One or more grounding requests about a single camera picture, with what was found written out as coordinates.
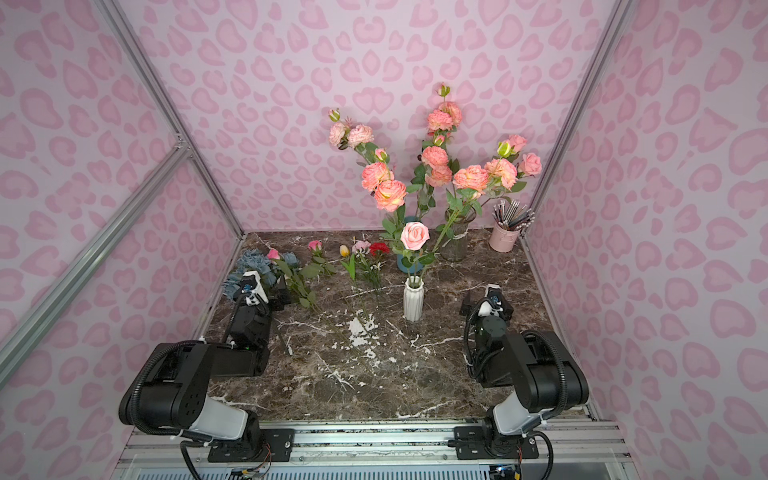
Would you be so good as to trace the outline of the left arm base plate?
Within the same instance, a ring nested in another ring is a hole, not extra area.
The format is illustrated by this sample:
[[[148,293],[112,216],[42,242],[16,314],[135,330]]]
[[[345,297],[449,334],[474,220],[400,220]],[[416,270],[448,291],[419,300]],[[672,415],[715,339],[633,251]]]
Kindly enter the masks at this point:
[[[294,429],[266,429],[257,434],[246,431],[239,440],[214,440],[207,460],[209,463],[288,462],[295,433]]]

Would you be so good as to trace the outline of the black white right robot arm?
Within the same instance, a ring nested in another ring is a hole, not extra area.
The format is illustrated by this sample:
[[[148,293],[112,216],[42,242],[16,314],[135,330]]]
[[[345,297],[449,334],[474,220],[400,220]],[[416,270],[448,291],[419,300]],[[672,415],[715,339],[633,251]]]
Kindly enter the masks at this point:
[[[589,399],[586,376],[558,335],[509,329],[514,309],[501,290],[488,288],[481,299],[466,295],[463,354],[467,372],[486,389],[511,393],[491,407],[482,426],[486,451],[500,457],[520,446],[535,429]]]

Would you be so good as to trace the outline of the clear ribbed glass vase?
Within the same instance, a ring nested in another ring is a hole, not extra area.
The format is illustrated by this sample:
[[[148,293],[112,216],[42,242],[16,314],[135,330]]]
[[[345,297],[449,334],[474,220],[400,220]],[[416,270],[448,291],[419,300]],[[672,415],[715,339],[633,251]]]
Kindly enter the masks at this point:
[[[468,230],[476,216],[477,213],[472,207],[467,207],[465,213],[456,216],[439,248],[439,254],[443,260],[461,262],[466,258],[469,242]]]

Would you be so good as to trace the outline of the pink peony flower branch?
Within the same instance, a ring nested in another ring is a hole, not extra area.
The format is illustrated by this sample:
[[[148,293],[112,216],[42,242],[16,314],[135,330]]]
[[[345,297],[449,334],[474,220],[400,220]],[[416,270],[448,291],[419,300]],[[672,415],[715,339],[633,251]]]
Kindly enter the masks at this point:
[[[458,131],[463,120],[460,106],[448,99],[451,87],[442,83],[436,93],[440,102],[426,117],[427,133],[422,141],[423,148],[445,147],[453,134]]]

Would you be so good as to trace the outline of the light pink rose with stem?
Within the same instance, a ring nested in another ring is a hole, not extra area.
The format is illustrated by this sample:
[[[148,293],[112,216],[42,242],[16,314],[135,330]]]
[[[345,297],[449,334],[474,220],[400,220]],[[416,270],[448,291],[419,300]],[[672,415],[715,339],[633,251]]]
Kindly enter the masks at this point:
[[[515,167],[517,171],[517,180],[511,188],[512,192],[523,190],[527,185],[526,178],[535,177],[543,170],[541,158],[534,153],[523,154]]]

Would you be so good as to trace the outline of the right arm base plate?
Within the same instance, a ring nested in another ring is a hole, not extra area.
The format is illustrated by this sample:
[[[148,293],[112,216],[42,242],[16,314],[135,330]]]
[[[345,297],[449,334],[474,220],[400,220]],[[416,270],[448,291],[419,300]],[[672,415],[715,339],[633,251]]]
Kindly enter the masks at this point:
[[[453,429],[448,447],[455,450],[459,460],[529,460],[538,459],[535,438],[502,435],[481,424]]]

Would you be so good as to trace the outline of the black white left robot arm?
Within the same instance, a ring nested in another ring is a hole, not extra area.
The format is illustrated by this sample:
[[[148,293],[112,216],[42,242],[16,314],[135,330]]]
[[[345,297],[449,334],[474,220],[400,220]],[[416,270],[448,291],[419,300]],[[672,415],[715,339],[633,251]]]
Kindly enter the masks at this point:
[[[213,378],[257,377],[268,365],[272,312],[261,299],[233,310],[228,343],[161,343],[123,396],[118,416],[149,435],[219,442],[250,453],[262,449],[257,415],[207,395]]]

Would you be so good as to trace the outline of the pale pink peony branch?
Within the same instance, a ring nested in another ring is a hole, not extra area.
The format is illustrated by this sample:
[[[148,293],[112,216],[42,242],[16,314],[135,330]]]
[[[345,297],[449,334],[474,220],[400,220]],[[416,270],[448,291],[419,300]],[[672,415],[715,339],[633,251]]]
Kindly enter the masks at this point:
[[[328,142],[336,150],[352,152],[356,155],[356,164],[360,167],[368,167],[381,164],[388,167],[388,153],[375,143],[373,128],[356,123],[350,117],[342,117],[338,108],[332,108],[328,112],[331,126],[328,133]]]

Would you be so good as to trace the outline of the white ribbed ceramic vase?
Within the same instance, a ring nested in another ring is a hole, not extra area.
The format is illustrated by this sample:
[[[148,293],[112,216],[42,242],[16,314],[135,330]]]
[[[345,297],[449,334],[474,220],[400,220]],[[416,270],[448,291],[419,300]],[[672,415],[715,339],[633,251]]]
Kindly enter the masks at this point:
[[[403,292],[403,310],[407,321],[416,322],[421,319],[425,297],[424,281],[420,276],[409,276]]]

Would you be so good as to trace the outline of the light pink carnation flower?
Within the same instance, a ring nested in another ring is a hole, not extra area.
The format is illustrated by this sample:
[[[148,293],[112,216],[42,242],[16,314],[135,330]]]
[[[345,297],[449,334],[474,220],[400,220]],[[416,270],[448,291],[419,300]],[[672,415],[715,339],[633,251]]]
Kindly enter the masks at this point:
[[[371,243],[365,240],[358,240],[352,246],[352,253],[356,255],[366,255],[370,252]]]

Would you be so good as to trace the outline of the pink rose with long stem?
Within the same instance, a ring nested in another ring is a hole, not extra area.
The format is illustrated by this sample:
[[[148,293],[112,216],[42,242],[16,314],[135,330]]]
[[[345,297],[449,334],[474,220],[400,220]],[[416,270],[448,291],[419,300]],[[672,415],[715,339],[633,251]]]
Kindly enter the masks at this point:
[[[507,142],[510,145],[511,156],[519,155],[528,143],[527,139],[521,135],[511,135],[508,137]]]

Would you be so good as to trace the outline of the teal cylindrical vase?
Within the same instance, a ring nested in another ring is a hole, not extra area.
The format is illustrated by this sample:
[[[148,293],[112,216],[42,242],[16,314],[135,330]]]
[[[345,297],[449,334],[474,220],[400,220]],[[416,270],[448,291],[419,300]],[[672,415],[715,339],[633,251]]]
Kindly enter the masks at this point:
[[[403,244],[403,249],[406,253],[420,251],[430,238],[429,229],[418,221],[415,216],[406,217],[405,220],[406,223],[399,238]],[[424,268],[418,257],[418,254],[414,254],[406,258],[403,254],[398,253],[398,268],[409,275],[416,275]]]

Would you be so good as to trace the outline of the pale pink rose stem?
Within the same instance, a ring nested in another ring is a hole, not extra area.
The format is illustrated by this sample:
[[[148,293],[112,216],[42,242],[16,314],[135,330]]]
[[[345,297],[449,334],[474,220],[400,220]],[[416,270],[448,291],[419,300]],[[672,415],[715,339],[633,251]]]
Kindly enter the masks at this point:
[[[404,225],[400,239],[396,242],[396,252],[402,257],[402,264],[408,271],[406,285],[412,289],[423,286],[423,276],[428,266],[435,261],[435,253],[426,249],[429,240],[429,228],[415,221]]]

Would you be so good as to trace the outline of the large pink peony branch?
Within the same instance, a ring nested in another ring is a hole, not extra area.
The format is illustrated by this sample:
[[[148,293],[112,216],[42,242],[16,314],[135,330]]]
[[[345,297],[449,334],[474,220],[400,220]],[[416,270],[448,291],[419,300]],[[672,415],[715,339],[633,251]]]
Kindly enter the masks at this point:
[[[517,180],[516,167],[511,161],[513,157],[515,156],[510,155],[510,145],[507,141],[499,145],[497,156],[483,165],[459,168],[456,161],[449,156],[452,182],[439,187],[444,188],[446,193],[444,219],[435,228],[437,238],[432,241],[432,246],[426,247],[428,252],[435,253],[435,259],[441,242],[457,215],[462,215],[467,207],[472,207],[478,216],[482,213],[482,198],[490,200],[512,192],[511,188]]]

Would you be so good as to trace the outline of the coral peony flower branch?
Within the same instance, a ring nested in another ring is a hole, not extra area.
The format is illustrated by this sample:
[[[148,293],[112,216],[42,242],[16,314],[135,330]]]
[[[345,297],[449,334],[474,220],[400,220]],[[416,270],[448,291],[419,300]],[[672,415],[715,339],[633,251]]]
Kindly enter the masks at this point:
[[[420,164],[414,169],[409,191],[416,195],[414,216],[422,219],[436,206],[435,190],[452,182],[450,158],[442,146],[428,146],[419,156]]]

